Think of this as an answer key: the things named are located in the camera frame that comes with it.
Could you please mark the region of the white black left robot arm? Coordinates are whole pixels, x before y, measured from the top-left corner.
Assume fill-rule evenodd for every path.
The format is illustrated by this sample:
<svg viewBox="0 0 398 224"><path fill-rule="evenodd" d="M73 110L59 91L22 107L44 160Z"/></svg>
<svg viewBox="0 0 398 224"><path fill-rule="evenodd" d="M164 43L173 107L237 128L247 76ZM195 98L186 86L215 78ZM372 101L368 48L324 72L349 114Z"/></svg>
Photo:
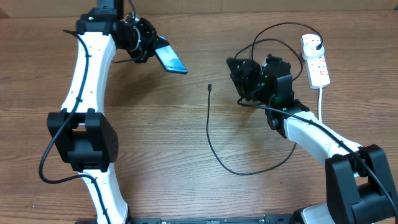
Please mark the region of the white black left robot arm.
<svg viewBox="0 0 398 224"><path fill-rule="evenodd" d="M165 71L186 74L187 69L167 39L136 11L124 13L123 0L102 0L81 15L72 35L78 56L68 95L56 113L49 113L49 148L56 148L75 177L87 186L96 223L132 223L115 171L118 135L104 114L109 68L119 49L131 61L157 57Z"/></svg>

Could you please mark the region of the blue Galaxy smartphone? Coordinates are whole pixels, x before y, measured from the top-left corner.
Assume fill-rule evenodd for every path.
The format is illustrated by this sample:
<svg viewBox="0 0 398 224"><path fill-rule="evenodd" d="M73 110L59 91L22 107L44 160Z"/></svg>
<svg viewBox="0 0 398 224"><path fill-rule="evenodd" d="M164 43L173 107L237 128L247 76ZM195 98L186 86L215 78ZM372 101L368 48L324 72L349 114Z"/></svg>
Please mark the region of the blue Galaxy smartphone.
<svg viewBox="0 0 398 224"><path fill-rule="evenodd" d="M156 49L155 54L166 72L179 74L188 73L184 64L179 59L171 45Z"/></svg>

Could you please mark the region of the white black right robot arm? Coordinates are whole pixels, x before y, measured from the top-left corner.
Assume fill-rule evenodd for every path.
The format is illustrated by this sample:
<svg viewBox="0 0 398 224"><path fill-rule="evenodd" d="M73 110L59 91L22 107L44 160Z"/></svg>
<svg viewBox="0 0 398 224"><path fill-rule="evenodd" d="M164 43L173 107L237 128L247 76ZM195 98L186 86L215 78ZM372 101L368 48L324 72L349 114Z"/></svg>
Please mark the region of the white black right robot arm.
<svg viewBox="0 0 398 224"><path fill-rule="evenodd" d="M291 223L377 223L397 218L397 190L385 152L337 134L295 99L290 63L228 58L238 104L263 109L271 129L302 146L324 168L326 202L294 212Z"/></svg>

